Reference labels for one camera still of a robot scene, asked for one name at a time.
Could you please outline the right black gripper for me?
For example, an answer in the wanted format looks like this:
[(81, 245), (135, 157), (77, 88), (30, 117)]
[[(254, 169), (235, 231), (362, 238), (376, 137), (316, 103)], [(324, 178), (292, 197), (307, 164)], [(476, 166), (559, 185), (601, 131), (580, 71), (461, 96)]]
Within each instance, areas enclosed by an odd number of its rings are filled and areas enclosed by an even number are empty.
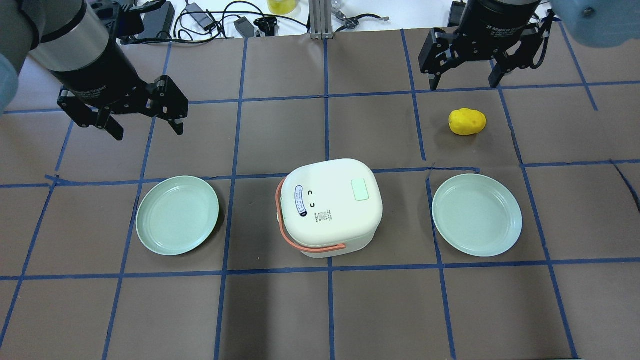
[[(547, 27), (530, 23), (539, 0), (469, 0), (454, 33), (432, 28), (418, 55), (420, 72), (436, 91), (442, 75), (464, 61), (496, 60), (488, 81), (496, 89), (515, 69), (538, 69), (547, 54)], [(506, 52), (519, 41), (514, 54)]]

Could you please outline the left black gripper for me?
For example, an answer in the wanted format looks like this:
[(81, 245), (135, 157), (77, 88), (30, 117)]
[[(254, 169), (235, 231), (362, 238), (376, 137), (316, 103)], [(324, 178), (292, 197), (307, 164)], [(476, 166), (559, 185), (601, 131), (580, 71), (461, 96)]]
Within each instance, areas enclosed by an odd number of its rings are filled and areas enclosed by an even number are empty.
[(124, 129), (108, 109), (118, 101), (121, 114), (142, 114), (166, 121), (184, 134), (189, 100), (169, 75), (146, 83), (103, 21), (85, 0), (46, 0), (45, 34), (30, 55), (67, 89), (57, 105), (80, 128), (93, 126), (122, 141)]

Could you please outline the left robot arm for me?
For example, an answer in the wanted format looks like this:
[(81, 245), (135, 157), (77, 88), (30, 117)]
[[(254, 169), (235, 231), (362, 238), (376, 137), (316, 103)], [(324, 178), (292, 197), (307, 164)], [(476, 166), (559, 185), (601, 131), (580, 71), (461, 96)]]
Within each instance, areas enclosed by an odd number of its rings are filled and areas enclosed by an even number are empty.
[(142, 6), (117, 0), (3, 0), (1, 2), (1, 109), (18, 93), (19, 75), (32, 57), (62, 85), (57, 105), (80, 128), (94, 127), (117, 141), (124, 129), (114, 116), (142, 114), (184, 132), (189, 101), (174, 80), (144, 82), (119, 39), (141, 34)]

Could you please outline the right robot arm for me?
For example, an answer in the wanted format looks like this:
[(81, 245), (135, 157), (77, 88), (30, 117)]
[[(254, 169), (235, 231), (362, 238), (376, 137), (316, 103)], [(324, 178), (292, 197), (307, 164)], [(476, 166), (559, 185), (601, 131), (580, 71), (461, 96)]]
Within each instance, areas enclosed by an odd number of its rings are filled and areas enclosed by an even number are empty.
[(498, 87), (515, 69), (537, 69), (546, 58), (553, 22), (559, 18), (578, 43), (611, 48), (639, 38), (637, 0), (551, 0), (541, 20), (539, 0), (469, 0), (453, 33), (430, 30), (418, 55), (420, 72), (436, 91), (442, 75), (466, 62), (494, 60), (487, 78)]

